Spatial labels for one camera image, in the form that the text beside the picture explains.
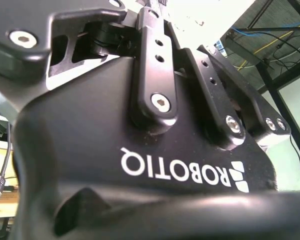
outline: metal frame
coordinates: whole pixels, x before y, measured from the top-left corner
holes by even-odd
[[[273,0],[268,0],[262,6],[260,11],[256,14],[252,22],[248,25],[247,28],[239,28],[238,30],[244,33],[248,32],[284,32],[284,31],[300,31],[300,27],[262,27],[262,28],[253,28],[261,16],[265,13],[267,8],[271,5]],[[297,0],[288,0],[289,4],[297,11],[300,15],[300,4]]]
[[[262,63],[258,63],[256,68],[265,84],[262,93],[266,92],[266,90],[269,91],[281,115],[289,123],[293,139],[300,150],[300,127],[279,92],[280,89],[300,78],[300,63],[274,80]]]

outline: robotiq logo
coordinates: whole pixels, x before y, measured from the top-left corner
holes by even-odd
[[[231,183],[229,180],[228,172],[230,173],[232,179],[235,182],[236,188],[244,193],[249,192],[248,183],[244,181],[243,173],[245,172],[244,165],[241,161],[232,161],[231,165],[233,167],[225,169],[224,167],[211,166],[205,164],[200,166],[197,162],[191,162],[189,165],[185,164],[181,160],[172,160],[169,164],[170,175],[166,174],[165,163],[163,157],[158,157],[159,163],[159,171],[158,173],[154,173],[153,170],[153,157],[151,155],[146,156],[146,161],[140,156],[138,153],[129,151],[125,147],[121,148],[121,151],[124,152],[124,155],[121,158],[121,166],[123,170],[129,174],[130,176],[140,176],[144,174],[147,170],[147,176],[149,178],[155,179],[163,179],[163,180],[171,180],[174,178],[179,182],[185,182],[187,180],[192,180],[197,184],[203,184],[205,181],[210,185],[217,185],[221,182],[222,185],[226,187],[231,187]],[[134,166],[138,166],[137,168],[131,168],[131,163],[128,165],[129,161],[134,161]],[[176,173],[176,166],[178,168],[183,168],[184,173],[182,175]]]

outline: yellow cable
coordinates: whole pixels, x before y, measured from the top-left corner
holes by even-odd
[[[282,36],[280,36],[279,38],[282,39],[284,38],[285,36],[289,35],[289,34],[292,34],[294,31],[289,31],[285,34],[283,34]],[[273,40],[272,42],[268,43],[267,45],[264,45],[263,47],[259,48],[257,51],[255,51],[253,54],[257,54],[258,52],[260,52],[261,50],[269,47],[270,45],[274,44],[275,42],[279,41],[278,39],[275,39]],[[244,60],[244,62],[241,64],[241,66],[238,68],[238,71],[240,71],[240,69],[243,68],[243,65],[245,65],[247,62],[247,60]]]

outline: ceiling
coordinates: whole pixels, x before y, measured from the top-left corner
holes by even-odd
[[[236,21],[234,27],[239,28],[246,28],[253,18],[257,15],[258,11],[262,8],[262,6],[266,3],[267,0],[256,0],[251,7]],[[274,28],[274,27],[286,27],[287,25],[300,23],[300,15],[295,11],[295,9],[288,3],[287,0],[274,0],[271,5],[267,8],[258,22],[254,25],[254,28]],[[258,35],[258,36],[245,36],[241,35],[240,33],[234,32],[230,30],[234,40],[239,43],[241,46],[249,50],[250,52],[254,53],[256,50],[260,49],[264,45],[275,40],[272,36],[269,35]],[[278,37],[286,34],[287,31],[272,31],[270,32],[273,35]],[[296,31],[293,33],[294,36],[300,35],[300,31]],[[291,45],[295,46],[296,48],[300,47],[300,37],[294,37],[288,41]],[[280,58],[286,54],[292,53],[295,50],[284,44],[281,49],[277,49],[277,46],[282,42],[277,41],[274,44],[270,45],[269,47],[261,50],[256,54],[256,56],[260,59],[269,59],[274,60],[273,53],[275,50],[275,56]],[[238,56],[237,54],[232,54],[233,52],[225,48],[228,54],[228,60],[234,65],[240,67],[242,63],[245,61],[242,57]],[[287,67],[292,66],[292,62],[296,62],[300,60],[300,54],[295,53],[282,61],[290,62],[286,63]],[[287,69],[282,65],[280,62],[271,62],[268,71],[272,77],[272,79],[276,78],[280,74],[287,71]],[[240,70],[240,73],[253,85],[257,90],[264,86],[263,80],[261,79],[257,69],[255,67],[247,67]]]

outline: silver screw head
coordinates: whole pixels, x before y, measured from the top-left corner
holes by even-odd
[[[281,119],[277,119],[276,122],[278,123],[279,127],[282,128],[283,130],[287,130],[286,125],[281,121]]]
[[[205,47],[211,54],[216,54],[216,49],[212,46]]]
[[[240,125],[232,116],[226,116],[225,122],[232,132],[235,134],[240,133]]]
[[[166,113],[170,110],[169,100],[159,93],[151,96],[151,102],[162,113]]]
[[[266,118],[266,119],[265,119],[265,122],[266,122],[266,124],[269,126],[269,128],[270,128],[272,131],[277,130],[276,125],[274,124],[274,122],[273,122],[270,118]]]
[[[31,49],[37,45],[36,37],[26,31],[12,31],[9,38],[14,44],[25,49]]]

